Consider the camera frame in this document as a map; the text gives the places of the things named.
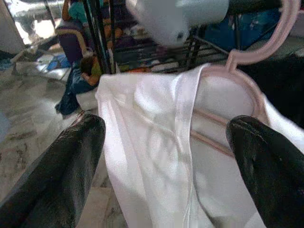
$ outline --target clothing rack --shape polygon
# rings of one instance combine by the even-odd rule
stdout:
[[[156,44],[146,32],[141,34],[123,34],[115,38],[116,28],[127,30],[138,24],[125,7],[125,1],[109,0],[102,7],[98,0],[84,0],[86,15],[94,40],[96,54],[101,69],[107,74],[116,73],[116,64],[120,72],[137,68],[150,69],[155,73],[179,73],[204,63],[227,59],[228,52],[201,39],[198,28],[190,31],[190,36],[182,47],[166,48]],[[110,18],[110,23],[103,19]],[[111,26],[111,37],[105,37],[105,26]],[[112,41],[114,64],[110,64],[107,42]]]

